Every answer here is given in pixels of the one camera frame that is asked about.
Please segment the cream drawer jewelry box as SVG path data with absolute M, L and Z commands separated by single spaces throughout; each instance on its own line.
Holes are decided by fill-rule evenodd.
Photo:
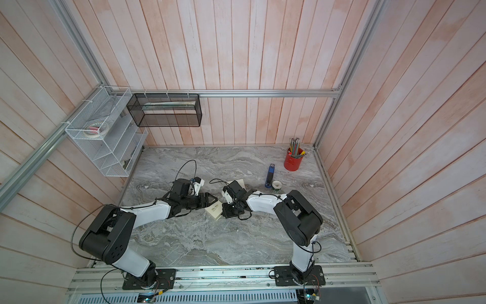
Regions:
M 219 220 L 223 214 L 222 202 L 216 201 L 211 206 L 206 207 L 205 211 L 215 220 Z

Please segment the cream small gift box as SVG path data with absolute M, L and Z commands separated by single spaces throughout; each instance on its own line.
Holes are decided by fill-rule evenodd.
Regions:
M 238 179 L 236 180 L 236 182 L 240 185 L 241 188 L 245 189 L 246 186 L 245 186 L 245 183 L 244 183 L 244 180 L 243 179 Z

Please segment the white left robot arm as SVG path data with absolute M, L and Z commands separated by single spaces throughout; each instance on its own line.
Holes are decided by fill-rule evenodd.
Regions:
M 165 195 L 152 203 L 132 207 L 105 205 L 81 237 L 79 248 L 107 265 L 112 265 L 138 280 L 144 288 L 156 281 L 155 263 L 129 248 L 134 229 L 178 217 L 182 210 L 199 210 L 218 201 L 201 193 L 204 181 L 198 177 L 177 179 Z

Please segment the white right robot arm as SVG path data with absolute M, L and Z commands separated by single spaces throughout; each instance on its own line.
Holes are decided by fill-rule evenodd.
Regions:
M 223 187 L 221 194 L 223 216 L 239 217 L 244 212 L 264 212 L 277 216 L 288 237 L 294 243 L 290 268 L 293 273 L 306 277 L 315 264 L 316 237 L 323 218 L 315 207 L 299 192 L 292 190 L 277 195 L 257 190 L 245 190 L 237 181 Z

